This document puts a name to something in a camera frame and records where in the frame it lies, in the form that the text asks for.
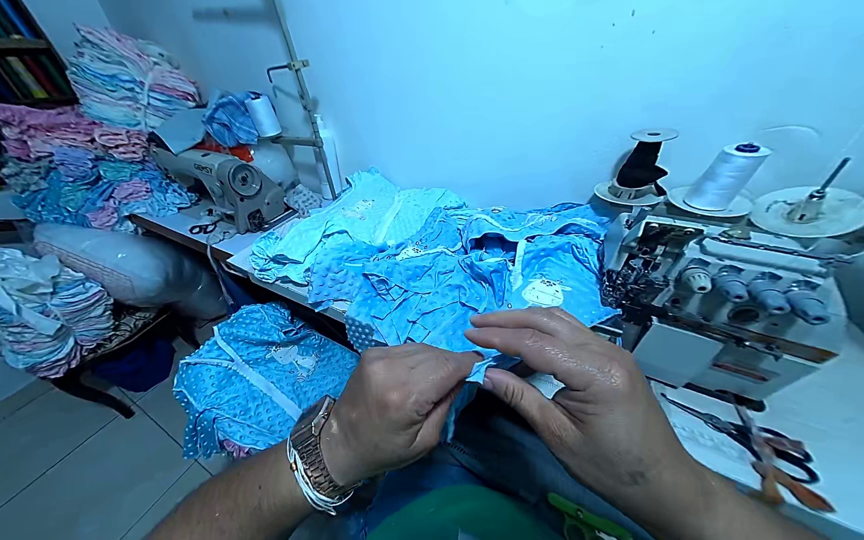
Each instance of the cartoon print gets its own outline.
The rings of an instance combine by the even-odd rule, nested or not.
[[[355,202],[351,208],[345,208],[342,211],[342,214],[346,217],[353,217],[364,221],[366,219],[366,216],[364,215],[365,212],[370,209],[375,202],[375,199],[363,199],[359,202]]]
[[[556,308],[566,300],[567,290],[572,290],[572,287],[563,285],[561,280],[533,277],[522,291],[522,298],[529,303],[530,308]]]
[[[294,365],[295,370],[298,372],[295,379],[300,383],[312,375],[312,372],[315,371],[316,362],[319,360],[318,355],[315,353],[309,356],[299,354],[299,347],[296,345],[272,345],[269,351],[266,352],[265,358],[266,360],[275,360],[282,365]]]

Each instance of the white bracelet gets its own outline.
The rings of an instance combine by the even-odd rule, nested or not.
[[[346,493],[342,498],[330,498],[319,493],[312,487],[312,481],[306,473],[306,467],[302,460],[299,459],[299,453],[292,448],[292,437],[285,439],[285,450],[288,456],[289,463],[292,464],[292,472],[295,476],[295,482],[298,483],[298,488],[302,490],[302,495],[306,501],[315,510],[321,510],[331,515],[335,515],[335,508],[348,501],[353,496],[354,490]]]

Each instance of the hand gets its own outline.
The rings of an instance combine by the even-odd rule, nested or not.
[[[435,448],[452,401],[481,360],[421,343],[363,352],[322,430],[332,478],[353,485]]]
[[[486,370],[483,387],[512,406],[572,476],[620,497],[654,485],[668,471],[698,465],[679,443],[632,355],[559,308],[477,315],[465,336],[522,358],[565,385],[546,399],[504,370]]]

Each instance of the white plastic bag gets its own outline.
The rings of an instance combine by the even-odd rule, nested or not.
[[[226,313],[222,289],[210,268],[165,240],[43,223],[35,226],[34,247],[99,282],[124,304],[174,305],[183,315],[198,319]]]

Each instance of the black scissors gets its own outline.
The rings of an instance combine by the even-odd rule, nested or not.
[[[755,461],[762,461],[762,457],[759,455],[759,452],[752,444],[752,436],[749,433],[749,428],[745,425],[735,422],[726,422],[725,420],[722,420],[721,418],[715,416],[712,413],[702,412],[701,410],[692,408],[685,403],[680,403],[675,399],[671,399],[666,396],[666,394],[662,394],[662,397],[665,398],[668,403],[691,414],[699,420],[702,420],[702,422],[704,422],[706,426],[709,426],[714,431],[728,436],[728,438],[741,445],[742,448],[748,450],[749,454],[751,454],[752,457],[755,458]],[[791,439],[789,439],[784,433],[780,433],[774,429],[760,426],[758,430],[766,436],[791,441]],[[773,446],[775,457],[777,459],[785,461],[789,465],[792,465],[793,467],[804,473],[804,477],[798,477],[789,474],[792,480],[796,481],[799,484],[815,484],[819,482],[818,472],[815,472],[809,466],[809,463],[812,462],[812,454],[807,452],[804,448],[802,448],[801,450],[792,450],[785,448],[775,448],[775,445],[770,446]]]
[[[216,229],[219,228],[220,221],[222,221],[221,217],[210,223],[200,223],[198,225],[193,225],[192,227],[189,227],[189,233],[192,235],[211,235],[215,232]]]

